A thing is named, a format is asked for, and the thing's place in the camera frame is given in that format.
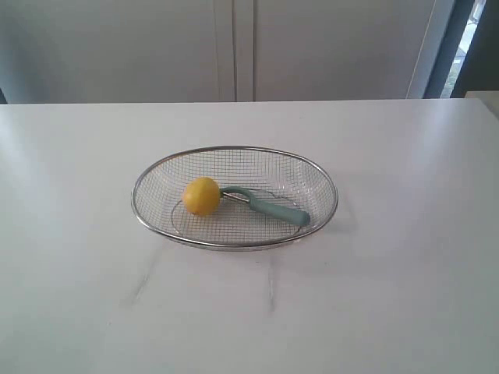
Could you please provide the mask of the teal handled peeler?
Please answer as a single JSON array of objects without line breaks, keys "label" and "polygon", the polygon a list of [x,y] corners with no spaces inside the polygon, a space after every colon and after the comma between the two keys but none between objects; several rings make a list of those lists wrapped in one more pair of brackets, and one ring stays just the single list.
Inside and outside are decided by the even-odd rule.
[{"label": "teal handled peeler", "polygon": [[300,227],[307,226],[310,223],[310,215],[306,211],[263,201],[258,199],[249,189],[230,186],[222,188],[220,191],[223,196],[228,196],[232,193],[245,196],[249,208],[257,213],[262,213]]}]

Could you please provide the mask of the yellow lemon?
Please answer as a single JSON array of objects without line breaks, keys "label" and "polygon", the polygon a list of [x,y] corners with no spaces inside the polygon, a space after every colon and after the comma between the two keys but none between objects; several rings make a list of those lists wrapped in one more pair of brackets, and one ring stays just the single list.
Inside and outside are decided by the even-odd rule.
[{"label": "yellow lemon", "polygon": [[183,206],[192,214],[207,216],[212,214],[220,203],[221,193],[215,180],[199,177],[190,182],[183,194]]}]

